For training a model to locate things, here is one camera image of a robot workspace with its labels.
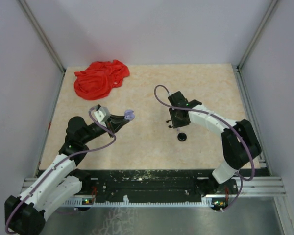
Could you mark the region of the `purple earbud case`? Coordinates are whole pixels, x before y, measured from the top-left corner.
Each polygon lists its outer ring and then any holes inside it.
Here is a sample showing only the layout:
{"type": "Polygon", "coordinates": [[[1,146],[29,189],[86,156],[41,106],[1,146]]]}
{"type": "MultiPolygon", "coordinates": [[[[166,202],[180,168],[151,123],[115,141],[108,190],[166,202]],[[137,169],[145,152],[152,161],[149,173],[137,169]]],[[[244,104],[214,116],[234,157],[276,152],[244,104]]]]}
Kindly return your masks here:
{"type": "Polygon", "coordinates": [[[125,110],[124,112],[124,119],[128,121],[132,121],[135,118],[135,114],[133,110],[125,110]]]}

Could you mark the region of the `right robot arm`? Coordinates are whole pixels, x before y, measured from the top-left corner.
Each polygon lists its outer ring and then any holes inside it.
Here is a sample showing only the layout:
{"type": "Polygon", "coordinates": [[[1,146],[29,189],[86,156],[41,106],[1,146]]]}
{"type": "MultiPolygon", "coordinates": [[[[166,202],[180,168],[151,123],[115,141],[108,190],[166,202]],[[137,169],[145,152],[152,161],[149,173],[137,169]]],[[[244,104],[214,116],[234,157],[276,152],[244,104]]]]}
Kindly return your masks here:
{"type": "Polygon", "coordinates": [[[261,154],[262,149],[251,123],[243,119],[235,121],[225,118],[206,108],[197,100],[188,101],[177,91],[169,95],[169,113],[173,128],[180,128],[189,124],[198,124],[221,138],[223,162],[213,170],[209,188],[219,194],[226,189],[226,181],[250,163],[250,181],[255,176],[253,159],[261,154]]]}

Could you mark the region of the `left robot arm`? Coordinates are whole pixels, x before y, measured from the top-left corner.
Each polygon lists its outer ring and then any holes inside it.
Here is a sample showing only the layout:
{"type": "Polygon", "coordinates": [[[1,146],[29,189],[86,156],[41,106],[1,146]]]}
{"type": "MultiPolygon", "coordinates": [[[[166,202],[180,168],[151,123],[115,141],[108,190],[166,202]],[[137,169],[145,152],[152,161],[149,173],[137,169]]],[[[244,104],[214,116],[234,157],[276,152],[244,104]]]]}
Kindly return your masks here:
{"type": "Polygon", "coordinates": [[[90,175],[78,169],[91,149],[87,143],[107,133],[116,140],[116,133],[134,118],[133,110],[113,115],[97,105],[88,111],[91,124],[80,116],[71,118],[65,142],[49,167],[19,196],[9,196],[4,203],[5,232],[9,235],[38,235],[49,217],[70,197],[91,191],[90,175]]]}

